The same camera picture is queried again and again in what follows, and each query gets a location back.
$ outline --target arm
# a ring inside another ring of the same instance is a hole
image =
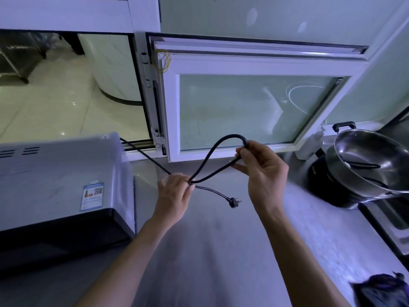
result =
[[[249,149],[238,148],[237,153],[245,165],[233,167],[249,176],[249,196],[267,232],[291,304],[350,306],[284,214],[288,165],[270,148],[255,141],[249,141]]]
[[[125,251],[88,289],[75,307],[131,306],[153,252],[169,228],[187,209],[194,186],[188,176],[172,174],[158,182],[159,198],[152,218],[146,221]]]

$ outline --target frosted glass pane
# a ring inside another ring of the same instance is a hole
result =
[[[371,45],[404,0],[160,0],[161,32]]]
[[[374,121],[388,117],[409,95],[409,26],[328,116],[327,123]]]
[[[180,149],[210,148],[238,133],[264,144],[292,142],[337,78],[180,75]],[[240,145],[240,141],[221,146]]]

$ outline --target countertop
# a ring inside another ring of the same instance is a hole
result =
[[[357,209],[331,206],[305,187],[313,159],[289,164],[284,209],[324,271],[351,305],[350,282],[407,270]],[[171,172],[192,174],[200,162],[161,162]],[[210,160],[200,176],[227,163]],[[148,160],[133,162],[137,229],[152,215],[158,178]],[[232,209],[204,190],[192,194],[185,216],[165,235],[142,278],[134,306],[291,306],[267,235],[249,200],[247,176],[228,168],[201,183],[242,202]],[[72,306],[123,250],[73,260],[0,281],[2,306]]]

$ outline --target tile floor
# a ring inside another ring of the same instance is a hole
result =
[[[54,140],[116,131],[149,139],[142,106],[105,97],[85,55],[66,45],[48,51],[28,85],[0,86],[0,143]]]

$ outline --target energy label sticker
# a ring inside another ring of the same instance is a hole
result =
[[[102,207],[102,196],[104,195],[104,184],[90,184],[84,186],[80,211]]]

